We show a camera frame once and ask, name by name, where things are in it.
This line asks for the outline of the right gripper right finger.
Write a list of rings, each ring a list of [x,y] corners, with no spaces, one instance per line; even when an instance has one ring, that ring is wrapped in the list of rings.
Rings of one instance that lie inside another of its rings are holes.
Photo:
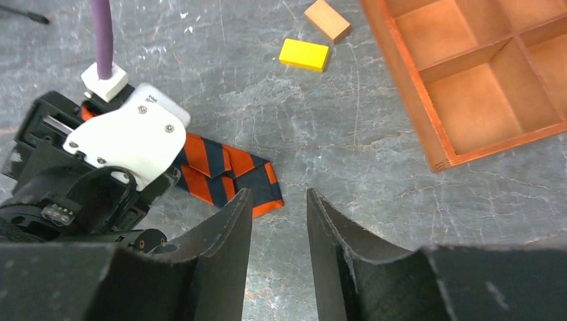
[[[306,192],[321,320],[565,320],[566,246],[388,242]]]

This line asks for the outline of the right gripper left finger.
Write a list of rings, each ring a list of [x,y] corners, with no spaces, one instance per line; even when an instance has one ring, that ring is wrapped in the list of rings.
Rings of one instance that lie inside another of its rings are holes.
[[[1,222],[2,320],[240,320],[252,192],[150,253],[34,242]]]

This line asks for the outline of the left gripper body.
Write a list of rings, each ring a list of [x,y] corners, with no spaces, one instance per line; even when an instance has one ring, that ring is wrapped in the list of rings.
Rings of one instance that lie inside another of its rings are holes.
[[[77,115],[81,106],[56,91],[36,98],[1,170],[16,181],[1,204],[1,222],[34,242],[137,238],[136,226],[179,177],[169,169],[138,192],[126,169],[96,168],[84,161],[83,153],[66,152],[68,134],[82,123]],[[96,107],[97,114],[117,109],[115,104]]]

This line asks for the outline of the orange navy striped tie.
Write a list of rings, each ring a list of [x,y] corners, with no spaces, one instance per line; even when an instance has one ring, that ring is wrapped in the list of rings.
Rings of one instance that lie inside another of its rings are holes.
[[[77,115],[84,123],[100,114],[83,105]],[[169,169],[179,174],[176,188],[218,208],[242,189],[252,192],[254,218],[285,205],[269,160],[197,134],[186,131],[185,145]]]

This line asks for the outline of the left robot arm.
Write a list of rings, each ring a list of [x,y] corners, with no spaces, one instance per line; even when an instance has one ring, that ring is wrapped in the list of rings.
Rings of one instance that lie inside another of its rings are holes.
[[[166,241],[137,229],[181,179],[182,123],[153,104],[103,108],[89,120],[59,92],[36,98],[1,170],[15,181],[1,230],[23,242],[109,241],[148,252]]]

